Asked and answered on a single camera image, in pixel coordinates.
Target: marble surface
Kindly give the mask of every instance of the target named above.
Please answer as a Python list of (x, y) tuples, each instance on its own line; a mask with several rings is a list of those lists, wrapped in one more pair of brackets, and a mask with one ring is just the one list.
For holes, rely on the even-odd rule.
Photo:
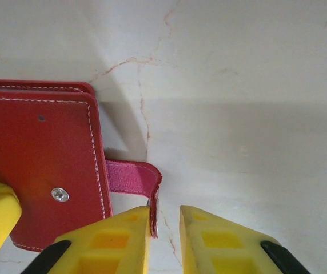
[(181, 273), (180, 204), (327, 273), (327, 1), (0, 0), (0, 78), (91, 83), (107, 154), (162, 171), (149, 273)]

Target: silver snap button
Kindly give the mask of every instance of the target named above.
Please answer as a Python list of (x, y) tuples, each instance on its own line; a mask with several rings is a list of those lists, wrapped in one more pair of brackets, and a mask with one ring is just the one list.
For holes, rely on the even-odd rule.
[(54, 198), (54, 200), (58, 202), (66, 202), (70, 198), (68, 192), (61, 187), (53, 188), (51, 191), (51, 195)]

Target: white stitching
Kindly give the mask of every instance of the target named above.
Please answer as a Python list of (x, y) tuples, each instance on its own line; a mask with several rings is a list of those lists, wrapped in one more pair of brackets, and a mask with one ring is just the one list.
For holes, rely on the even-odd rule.
[(99, 183), (99, 194), (100, 194), (101, 205), (102, 205), (102, 216), (105, 219), (105, 206), (104, 206), (104, 202), (103, 202), (103, 198), (102, 198), (100, 175), (99, 175), (99, 168), (98, 168), (97, 157), (96, 157), (96, 149), (95, 149), (95, 140), (94, 140), (94, 135), (93, 135), (93, 128), (92, 128), (92, 125), (91, 125), (90, 105), (89, 104), (88, 104), (88, 107), (87, 107), (87, 115), (89, 116), (90, 135), (91, 135), (91, 142), (93, 144), (93, 154), (94, 154), (94, 160), (95, 160), (95, 170), (96, 170), (97, 182)]
[(55, 89), (61, 89), (61, 90), (77, 90), (78, 92), (82, 92), (81, 89), (76, 87), (38, 87), (38, 86), (1, 86), (0, 87), (8, 87), (8, 88), (39, 88), (39, 89), (45, 89), (49, 90), (51, 88)]
[(0, 98), (0, 101), (27, 101), (27, 102), (49, 102), (49, 103), (79, 103), (79, 104), (86, 104), (86, 105), (89, 106), (88, 102), (84, 102), (84, 101), (37, 100), (37, 99), (10, 99), (10, 98)]
[(18, 244), (18, 243), (14, 242), (14, 241), (13, 241), (13, 243), (14, 243), (14, 245), (17, 245), (18, 247), (27, 247), (27, 248), (37, 249), (37, 250), (41, 250), (41, 251), (44, 250), (44, 248), (39, 248), (39, 247), (29, 247), (28, 245)]
[[(82, 92), (79, 88), (74, 88), (74, 87), (29, 87), (29, 86), (0, 86), (0, 87), (8, 87), (8, 88), (46, 88), (46, 89), (51, 89), (51, 88), (61, 88), (61, 89), (74, 89), (78, 90), (79, 92)], [(99, 187), (99, 194), (100, 194), (100, 200), (101, 200), (101, 209), (102, 209), (102, 216), (105, 219), (105, 206), (103, 202), (103, 196), (102, 196), (102, 190), (101, 190), (101, 182), (100, 182), (100, 174), (99, 174), (99, 169), (98, 169), (98, 162), (97, 162), (97, 157), (96, 157), (96, 149), (95, 149), (95, 140), (94, 140), (94, 135), (93, 135), (93, 129), (92, 129), (92, 124), (91, 124), (91, 115), (90, 115), (90, 105), (88, 102), (83, 102), (83, 101), (64, 101), (64, 100), (38, 100), (38, 99), (10, 99), (10, 98), (0, 98), (0, 100), (5, 100), (5, 101), (24, 101), (24, 102), (52, 102), (52, 103), (83, 103), (87, 105), (87, 115), (89, 117), (89, 124), (90, 124), (90, 135), (91, 135), (91, 142), (93, 144), (93, 154), (94, 154), (94, 161), (95, 161), (95, 171), (96, 171), (96, 177), (97, 177), (97, 182), (98, 182), (98, 187)], [(13, 241), (13, 243), (19, 247), (26, 247), (26, 248), (31, 248), (31, 249), (38, 249), (38, 250), (43, 250), (42, 248), (38, 247), (29, 247), (28, 245), (23, 245), (23, 244), (18, 244)]]

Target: pink velcro strap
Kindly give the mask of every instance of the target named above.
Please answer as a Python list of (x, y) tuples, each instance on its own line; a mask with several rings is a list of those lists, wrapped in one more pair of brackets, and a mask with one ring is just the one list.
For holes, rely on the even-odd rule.
[(137, 194), (150, 199), (152, 237), (157, 237), (158, 187), (162, 175), (149, 163), (106, 160), (109, 188), (112, 192)]

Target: red wallet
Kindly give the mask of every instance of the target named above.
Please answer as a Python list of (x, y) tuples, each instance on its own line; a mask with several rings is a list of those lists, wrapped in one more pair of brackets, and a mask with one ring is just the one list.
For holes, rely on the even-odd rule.
[[(0, 80), (0, 182), (22, 207), (10, 234), (16, 246), (41, 251), (57, 236), (111, 216), (110, 191), (148, 197), (157, 237), (161, 179), (151, 164), (105, 160), (91, 85)], [(53, 197), (58, 188), (67, 201)]]

